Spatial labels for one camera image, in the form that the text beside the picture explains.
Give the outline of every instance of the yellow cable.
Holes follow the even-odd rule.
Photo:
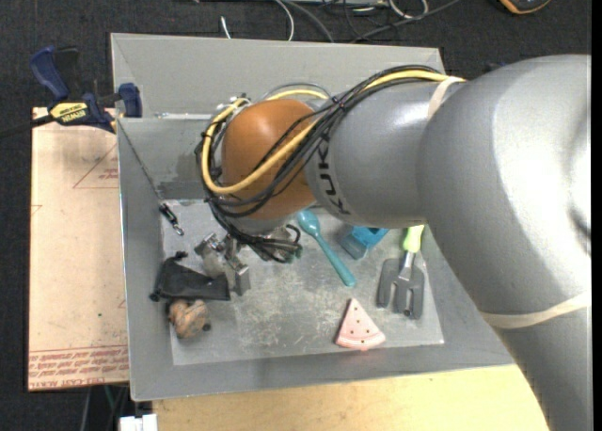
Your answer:
[[[384,83],[388,83],[389,81],[405,79],[405,78],[420,78],[423,80],[431,80],[431,81],[444,81],[449,78],[448,75],[439,74],[434,72],[427,72],[424,70],[409,70],[404,72],[395,72],[392,74],[388,74],[387,76],[383,76],[374,80],[372,83],[367,85],[362,91],[365,91],[368,88],[373,88],[378,85],[382,85]],[[320,120],[313,121],[308,127],[302,130],[299,134],[297,134],[289,143],[283,146],[280,150],[274,153],[270,158],[268,158],[259,168],[257,168],[253,173],[247,175],[242,181],[237,184],[231,186],[218,186],[211,179],[211,175],[209,173],[209,148],[211,145],[211,136],[213,136],[214,128],[217,123],[221,120],[224,120],[234,109],[236,102],[232,104],[229,108],[220,113],[217,117],[215,117],[214,121],[209,125],[207,129],[207,138],[203,144],[203,154],[202,154],[202,173],[203,180],[207,187],[214,192],[215,194],[233,194],[240,190],[247,188],[248,186],[255,183],[259,178],[261,178],[269,169],[271,169],[279,159],[284,157],[287,153],[292,152],[297,146],[301,143],[303,138],[309,133],[309,131],[315,126],[315,124]]]
[[[326,100],[328,98],[327,95],[324,95],[323,93],[320,93],[319,91],[315,91],[313,89],[289,89],[287,91],[281,91],[276,95],[266,98],[265,101],[267,102],[270,100],[278,100],[279,98],[285,98],[291,95],[309,95],[315,96],[317,98],[322,98],[323,100]]]

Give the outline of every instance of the black fabric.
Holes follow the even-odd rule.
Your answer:
[[[432,8],[448,1],[429,0]],[[337,42],[355,37],[345,18],[324,8],[309,9]],[[293,14],[296,40],[325,40],[307,16],[297,10]],[[83,84],[92,89],[96,81],[100,94],[110,94],[114,91],[112,32],[224,38],[220,16],[226,18],[234,38],[285,40],[288,36],[285,13],[267,1],[0,0],[0,131],[27,123],[32,106],[51,100],[28,68],[28,58],[42,46],[76,46]],[[374,28],[367,18],[353,18],[353,23],[359,32]],[[499,10],[489,0],[464,0],[423,21],[388,31],[376,43],[438,47],[448,73],[474,78],[492,65],[532,56],[590,53],[592,0],[553,0],[525,16]],[[71,430],[79,426],[84,391],[28,393],[24,385],[30,160],[29,133],[0,140],[0,427]],[[91,422],[97,421],[104,426],[104,419]]]

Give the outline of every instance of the cardboard box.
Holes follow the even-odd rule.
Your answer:
[[[128,381],[117,137],[32,132],[30,391]]]

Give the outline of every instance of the blue clamp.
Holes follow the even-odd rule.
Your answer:
[[[378,244],[387,234],[388,229],[373,227],[353,227],[341,239],[341,246],[356,260],[366,257],[368,250]]]
[[[29,67],[36,79],[53,94],[53,101],[48,105],[50,120],[45,122],[53,120],[61,125],[87,125],[113,133],[111,123],[114,118],[104,107],[119,100],[123,100],[125,104],[126,117],[142,117],[142,101],[138,88],[133,83],[121,85],[118,93],[105,98],[97,99],[93,93],[86,92],[79,98],[79,103],[67,103],[70,90],[56,66],[53,45],[46,46],[31,56]]]

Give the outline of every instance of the green handle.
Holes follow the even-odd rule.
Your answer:
[[[404,250],[413,252],[415,254],[418,253],[420,250],[420,237],[422,236],[423,230],[423,225],[417,225],[407,229],[407,234],[405,235],[404,242],[402,243]]]

